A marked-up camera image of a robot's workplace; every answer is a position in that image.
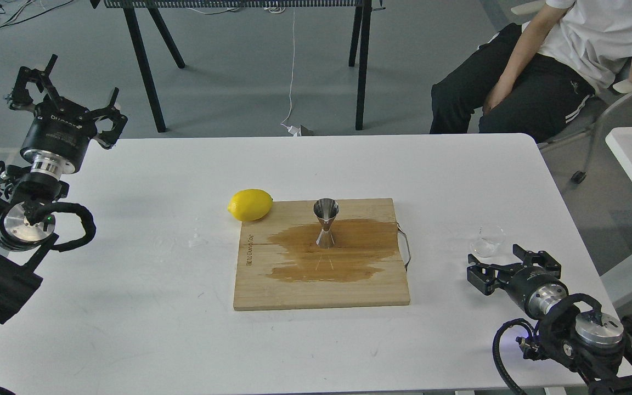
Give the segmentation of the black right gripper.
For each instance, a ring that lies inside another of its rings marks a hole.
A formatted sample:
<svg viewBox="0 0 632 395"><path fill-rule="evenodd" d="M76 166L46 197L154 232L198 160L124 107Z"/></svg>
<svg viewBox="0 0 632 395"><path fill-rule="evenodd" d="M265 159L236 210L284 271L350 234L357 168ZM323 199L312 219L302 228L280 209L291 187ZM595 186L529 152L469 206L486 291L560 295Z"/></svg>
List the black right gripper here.
<svg viewBox="0 0 632 395"><path fill-rule="evenodd" d="M506 288L507 295L528 317L540 320L568 296L567 287L559 280L561 265L544 250L533 252L514 244L512 253L521 263L476 263L466 268L467 281L486 296Z"/></svg>

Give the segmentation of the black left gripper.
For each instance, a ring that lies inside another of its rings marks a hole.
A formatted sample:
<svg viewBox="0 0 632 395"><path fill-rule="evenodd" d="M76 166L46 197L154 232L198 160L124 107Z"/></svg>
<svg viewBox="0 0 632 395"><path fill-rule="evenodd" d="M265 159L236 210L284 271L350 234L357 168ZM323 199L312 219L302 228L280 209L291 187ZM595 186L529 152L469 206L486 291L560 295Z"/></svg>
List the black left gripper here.
<svg viewBox="0 0 632 395"><path fill-rule="evenodd" d="M33 123L20 149L24 160L33 163L33 155L45 151L64 159L63 173L77 173L81 169L91 139L96 140L105 150L112 149L128 118L116 108L116 98L120 93L117 87L110 93L108 105L86 113L88 122L78 119L86 110L83 106L68 103L63 105L62 111L62 98L49 78L57 59L58 56L53 53L45 70L22 66L11 93L5 96L5 101L11 110L33 112ZM34 83L38 92L44 93L48 98L35 106L27 89L28 83ZM104 120L109 120L112 127L98 132L96 123Z"/></svg>

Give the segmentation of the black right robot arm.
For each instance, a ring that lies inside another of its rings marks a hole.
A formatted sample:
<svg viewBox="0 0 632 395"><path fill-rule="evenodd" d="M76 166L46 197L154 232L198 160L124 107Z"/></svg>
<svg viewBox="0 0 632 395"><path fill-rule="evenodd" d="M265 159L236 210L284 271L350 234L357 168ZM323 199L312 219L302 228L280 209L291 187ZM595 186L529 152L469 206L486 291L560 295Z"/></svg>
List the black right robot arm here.
<svg viewBox="0 0 632 395"><path fill-rule="evenodd" d="M518 263L482 263L467 257L467 281L484 295L502 289L527 318L507 321L494 335L492 355L509 390L523 394L503 365L501 336L512 326L527 331L516 339L523 357L551 358L577 373L590 394L632 394L632 317L615 318L587 294L569 294L560 281L561 265L545 251L514 245Z"/></svg>

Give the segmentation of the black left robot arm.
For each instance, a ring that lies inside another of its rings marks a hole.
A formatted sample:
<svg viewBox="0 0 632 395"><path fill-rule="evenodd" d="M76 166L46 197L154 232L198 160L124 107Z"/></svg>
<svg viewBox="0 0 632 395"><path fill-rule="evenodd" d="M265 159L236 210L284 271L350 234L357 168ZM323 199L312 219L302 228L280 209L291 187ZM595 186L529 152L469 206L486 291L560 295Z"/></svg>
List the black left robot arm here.
<svg viewBox="0 0 632 395"><path fill-rule="evenodd" d="M42 285L35 270L50 251L87 245L97 228L85 206L65 201L64 174L77 173L90 142L112 148L127 118L110 102L91 110L62 97L50 80L57 60L43 70L22 66L8 107L33 114L20 149L27 167L0 162L0 324L20 312Z"/></svg>

